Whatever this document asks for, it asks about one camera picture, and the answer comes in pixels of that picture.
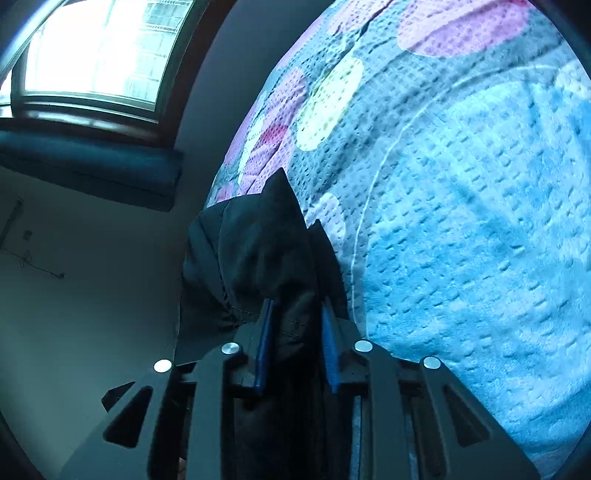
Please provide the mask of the black jacket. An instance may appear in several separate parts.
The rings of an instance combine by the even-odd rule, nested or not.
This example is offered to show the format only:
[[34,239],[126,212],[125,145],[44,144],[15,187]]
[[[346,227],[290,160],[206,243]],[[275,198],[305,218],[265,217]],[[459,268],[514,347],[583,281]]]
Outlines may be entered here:
[[273,302],[270,379],[235,402],[239,479],[345,479],[353,403],[332,393],[322,305],[349,315],[339,262],[320,223],[307,224],[283,171],[263,191],[218,203],[191,223],[181,272],[174,359],[200,359]]

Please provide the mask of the floral quilted bedspread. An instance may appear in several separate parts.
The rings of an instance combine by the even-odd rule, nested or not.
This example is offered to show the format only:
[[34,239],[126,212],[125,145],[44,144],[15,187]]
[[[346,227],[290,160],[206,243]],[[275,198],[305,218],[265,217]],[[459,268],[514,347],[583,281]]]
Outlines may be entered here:
[[283,169],[349,315],[439,357],[552,477],[590,422],[590,80],[527,1],[336,1],[284,54],[207,201]]

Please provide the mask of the window with dark frame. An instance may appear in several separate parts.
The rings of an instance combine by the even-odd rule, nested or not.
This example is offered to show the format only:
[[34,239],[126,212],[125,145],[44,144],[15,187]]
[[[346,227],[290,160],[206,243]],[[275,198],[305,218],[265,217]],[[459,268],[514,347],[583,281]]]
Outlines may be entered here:
[[4,1],[1,127],[174,145],[231,1]]

